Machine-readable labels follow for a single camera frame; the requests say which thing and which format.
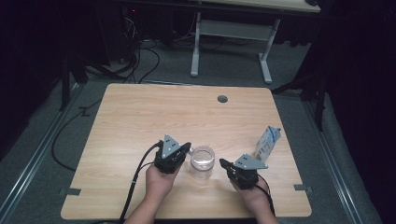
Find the clear glass jar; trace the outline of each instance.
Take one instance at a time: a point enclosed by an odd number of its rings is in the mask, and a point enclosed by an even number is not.
[[[208,179],[215,165],[215,152],[210,147],[196,147],[191,153],[190,174],[195,179]]]

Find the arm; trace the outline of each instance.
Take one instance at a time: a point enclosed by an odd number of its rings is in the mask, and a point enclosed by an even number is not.
[[[166,195],[171,191],[178,168],[174,174],[163,174],[150,165],[146,171],[146,195],[124,224],[151,224]]]
[[[275,216],[271,212],[270,204],[268,202],[267,196],[257,188],[253,189],[244,189],[241,190],[238,186],[235,185],[234,182],[231,181],[235,190],[242,197],[245,206],[247,209],[253,213],[254,217],[257,220],[258,224],[278,224],[279,222],[276,220]],[[264,182],[264,180],[259,178],[259,182],[257,183],[260,187],[267,190],[268,186]]]

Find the wooden table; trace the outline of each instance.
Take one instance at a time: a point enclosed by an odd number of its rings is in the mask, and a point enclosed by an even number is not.
[[[227,103],[218,101],[228,97]],[[189,174],[187,156],[171,193],[157,218],[252,217],[233,189],[219,158],[236,161],[253,155],[268,126],[282,136],[259,173],[268,181],[278,217],[307,217],[311,208],[271,92],[264,88],[111,84],[100,105],[81,156],[62,217],[118,218],[137,164],[166,133],[180,144],[209,146],[216,153],[212,176],[196,180]],[[155,150],[147,162],[154,158]],[[138,178],[127,215],[145,194],[145,171]]]

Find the black cable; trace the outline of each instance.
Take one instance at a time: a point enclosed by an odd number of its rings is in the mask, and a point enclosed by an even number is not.
[[[189,36],[189,34],[191,33],[192,28],[194,27],[196,18],[197,18],[197,12],[194,13],[194,17],[192,18],[192,22],[191,22],[191,26],[190,26],[189,31],[185,35],[183,35],[181,38],[172,40],[174,43],[177,43],[177,41],[180,41],[180,40],[185,40],[185,39],[190,39],[192,37],[195,37],[195,35],[190,35]]]
[[[158,59],[158,60],[157,60],[157,64],[155,64],[155,66],[154,66],[151,70],[149,70],[149,72],[147,72],[145,75],[143,75],[143,76],[140,78],[138,84],[141,84],[141,83],[142,83],[142,80],[143,80],[146,76],[148,76],[152,71],[154,71],[154,70],[158,67],[158,64],[160,64],[160,55],[158,55],[158,53],[155,52],[155,51],[152,50],[152,49],[146,49],[146,50],[151,51],[152,53],[154,53],[154,54],[157,56],[157,59]]]
[[[274,217],[275,217],[276,214],[275,214],[274,202],[271,197],[270,186],[268,185],[267,181],[261,175],[257,174],[257,176],[259,176],[265,182],[265,185],[267,185],[267,188],[268,188],[268,192],[265,189],[263,189],[262,187],[260,187],[259,185],[254,185],[254,187],[256,187],[257,189],[260,189],[267,196],[268,203],[270,204],[271,212],[274,214]]]
[[[206,47],[204,47],[203,45],[199,45],[200,46],[200,48],[201,49],[207,49],[207,50],[216,50],[216,49],[219,49],[222,45],[223,45],[223,43],[224,43],[224,37],[213,37],[213,36],[207,36],[206,37],[206,40],[217,40],[217,39],[219,39],[219,44],[217,45],[217,46],[215,46],[214,48],[206,48]]]
[[[58,163],[59,165],[61,165],[63,168],[65,168],[65,169],[67,169],[67,170],[70,170],[70,171],[72,171],[72,172],[75,172],[75,171],[76,171],[76,169],[74,169],[74,168],[72,168],[72,167],[70,167],[70,166],[67,166],[67,165],[61,163],[61,162],[58,160],[58,158],[56,157],[56,154],[55,154],[55,144],[56,144],[56,141],[58,140],[58,137],[61,135],[61,133],[62,133],[62,131],[64,130],[64,128],[66,128],[66,126],[67,126],[70,122],[72,122],[74,119],[76,119],[79,115],[81,115],[81,114],[83,114],[84,112],[86,112],[88,109],[90,109],[90,108],[92,108],[93,106],[99,104],[101,101],[102,101],[102,99],[99,100],[99,101],[97,101],[97,102],[95,102],[94,104],[88,106],[87,108],[84,108],[81,112],[77,113],[73,118],[71,118],[69,121],[67,121],[67,122],[64,124],[64,126],[62,126],[62,128],[59,130],[59,132],[55,135],[55,138],[53,139],[52,146],[51,146],[51,154],[52,154],[52,158],[56,161],[56,163]]]
[[[190,39],[191,39],[192,37],[194,37],[194,35],[190,36],[189,38],[182,39],[182,40],[177,40],[177,41],[174,40],[173,43],[176,44],[176,45],[179,45],[179,46],[181,46],[181,47],[189,47],[189,46],[194,45],[194,43],[195,43],[194,40],[190,41]],[[180,44],[180,43],[178,43],[178,42],[182,42],[182,41],[183,41],[183,42],[188,42],[189,44]]]
[[[143,168],[142,164],[143,164],[144,160],[146,159],[146,157],[150,153],[150,151],[152,151],[152,149],[154,149],[155,147],[160,147],[162,144],[163,144],[162,140],[160,140],[158,143],[154,144],[151,148],[148,149],[148,151],[143,156],[142,160],[139,162],[136,172],[134,173],[134,179],[132,180],[131,187],[129,188],[128,197],[126,199],[124,208],[122,209],[122,213],[121,213],[121,216],[119,219],[120,224],[124,222],[126,212],[128,211],[129,203],[131,202],[132,195],[134,194],[134,186],[136,185],[137,178],[139,177],[139,172]]]
[[[77,62],[81,64],[89,64],[91,67],[96,69],[97,71],[103,73],[104,76],[111,77],[114,79],[125,79],[125,77],[119,76],[117,73],[108,70],[107,68],[103,67],[101,64],[91,61],[81,55],[75,54],[74,58]]]
[[[137,63],[137,59],[136,59],[136,56],[134,55],[134,51],[137,48],[140,48],[140,45],[141,45],[140,41],[136,41],[136,42],[133,42],[132,44],[128,44],[128,48],[127,48],[128,55],[126,57],[130,58],[130,61],[128,62],[128,64],[126,66],[124,66],[116,71],[110,71],[107,68],[103,67],[102,65],[96,64],[96,63],[88,61],[86,59],[81,59],[81,60],[86,62],[86,64],[92,66],[95,70],[97,70],[97,71],[93,71],[88,67],[84,67],[85,71],[87,73],[90,73],[95,76],[107,76],[107,77],[111,77],[111,78],[115,78],[115,79],[127,79],[127,77],[119,76],[119,74],[126,72],[126,71],[130,70],[131,68],[135,67],[135,65]]]
[[[131,73],[125,78],[125,80],[122,83],[125,83],[128,80],[128,78],[130,79],[129,83],[131,83],[131,79],[132,78],[134,79],[134,71],[136,70],[137,66],[139,66],[139,64],[140,64],[140,50],[141,50],[141,44],[137,48],[137,63],[134,66],[134,68],[132,69]]]
[[[237,41],[232,41],[232,40],[228,40],[228,39],[224,40],[224,43],[232,44],[232,45],[236,45],[236,46],[252,45],[252,44],[257,43],[257,42],[259,42],[259,40],[249,39],[249,40],[246,40],[245,43],[238,43]]]
[[[140,172],[140,170],[142,170],[145,166],[148,166],[148,165],[151,165],[151,164],[154,164],[154,161],[151,161],[151,162],[148,162],[148,163],[144,164],[142,167],[140,167],[139,172]]]

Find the small carton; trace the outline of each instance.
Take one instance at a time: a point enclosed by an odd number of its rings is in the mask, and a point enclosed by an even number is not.
[[[256,145],[256,159],[265,163],[279,138],[280,129],[268,126]]]

